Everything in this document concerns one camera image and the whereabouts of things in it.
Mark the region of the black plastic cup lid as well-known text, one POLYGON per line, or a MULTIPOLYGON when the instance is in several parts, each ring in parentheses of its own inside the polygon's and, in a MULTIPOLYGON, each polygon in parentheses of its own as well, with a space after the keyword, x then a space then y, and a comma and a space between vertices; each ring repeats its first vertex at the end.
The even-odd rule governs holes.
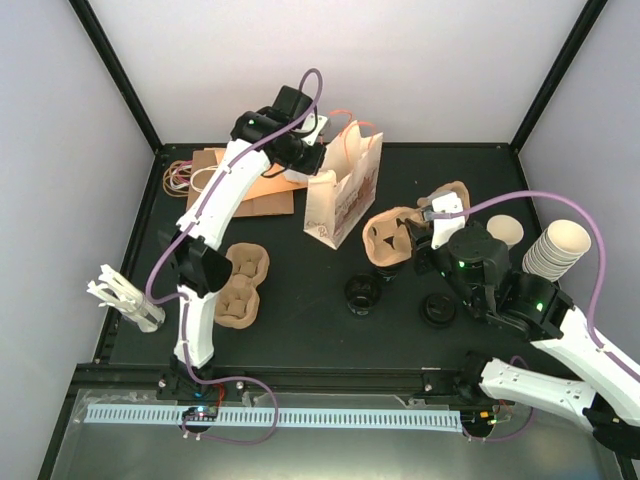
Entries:
POLYGON ((432 293, 421 300, 419 313, 428 326, 444 329, 450 327, 455 320, 456 306, 450 296, 443 293, 432 293))

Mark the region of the black paper coffee cup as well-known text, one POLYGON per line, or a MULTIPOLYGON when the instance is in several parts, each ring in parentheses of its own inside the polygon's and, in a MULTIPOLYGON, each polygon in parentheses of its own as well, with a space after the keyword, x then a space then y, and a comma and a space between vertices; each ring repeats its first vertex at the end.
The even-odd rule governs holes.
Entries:
POLYGON ((397 278, 403 267, 403 263, 389 266, 376 266, 375 275, 382 284, 390 284, 397 278))

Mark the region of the separated brown cup carrier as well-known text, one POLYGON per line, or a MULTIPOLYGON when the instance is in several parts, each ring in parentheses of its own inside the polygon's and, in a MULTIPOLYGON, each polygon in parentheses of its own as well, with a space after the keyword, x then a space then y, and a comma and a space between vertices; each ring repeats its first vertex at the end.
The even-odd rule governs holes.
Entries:
POLYGON ((438 187, 427 197, 417 200, 416 207, 399 206, 371 217, 362 231, 362 240, 367 258, 375 267, 395 267, 412 256, 412 245, 407 219, 425 227, 427 223, 420 213, 422 207, 430 207, 432 201, 441 195, 455 193, 461 200, 464 210, 470 204, 470 194, 462 181, 446 183, 438 187))

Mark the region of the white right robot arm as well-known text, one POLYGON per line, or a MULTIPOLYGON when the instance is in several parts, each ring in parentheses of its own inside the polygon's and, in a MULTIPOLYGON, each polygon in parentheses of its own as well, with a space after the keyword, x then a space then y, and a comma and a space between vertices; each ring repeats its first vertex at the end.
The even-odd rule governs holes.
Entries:
POLYGON ((639 457, 638 365, 613 359, 616 346, 598 346, 573 300, 549 280, 513 269, 507 245, 478 223, 454 232, 444 244, 430 226, 406 221, 416 268, 434 269, 467 311, 553 357, 575 374, 562 379, 518 368, 477 352, 466 356, 454 379, 457 396, 525 404, 565 418, 601 445, 639 457))

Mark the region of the brown pulp cup carrier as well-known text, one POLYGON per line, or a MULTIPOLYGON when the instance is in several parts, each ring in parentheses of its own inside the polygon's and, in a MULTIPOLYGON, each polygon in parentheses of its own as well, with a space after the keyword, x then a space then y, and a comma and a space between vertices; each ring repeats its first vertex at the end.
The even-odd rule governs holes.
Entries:
POLYGON ((225 328, 245 329, 258 315, 260 297, 258 287, 265 281, 270 257, 258 244, 236 243, 231 245, 226 258, 231 261, 231 276, 219 292, 214 321, 225 328))

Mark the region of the printed white paper bag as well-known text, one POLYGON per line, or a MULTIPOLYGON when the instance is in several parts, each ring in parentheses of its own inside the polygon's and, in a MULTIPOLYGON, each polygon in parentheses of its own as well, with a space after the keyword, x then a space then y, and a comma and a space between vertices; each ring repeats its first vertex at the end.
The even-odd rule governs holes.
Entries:
POLYGON ((336 250, 376 198, 383 134, 374 124, 355 119, 344 109, 347 123, 326 145, 318 173, 307 180, 303 230, 336 250))

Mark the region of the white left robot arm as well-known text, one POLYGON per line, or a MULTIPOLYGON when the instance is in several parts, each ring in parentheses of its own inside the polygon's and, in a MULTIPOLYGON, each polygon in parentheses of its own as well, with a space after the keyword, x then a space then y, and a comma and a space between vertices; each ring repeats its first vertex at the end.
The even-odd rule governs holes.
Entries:
POLYGON ((179 386, 193 399, 207 397, 215 384, 213 372, 203 366, 214 355, 214 311, 232 274, 231 260, 219 252, 226 229, 251 186, 273 165, 304 175, 318 172, 325 147, 317 137, 326 124, 317 115, 318 100, 283 86, 272 105, 242 114, 223 160, 177 221, 167 248, 182 308, 174 355, 188 365, 179 386))

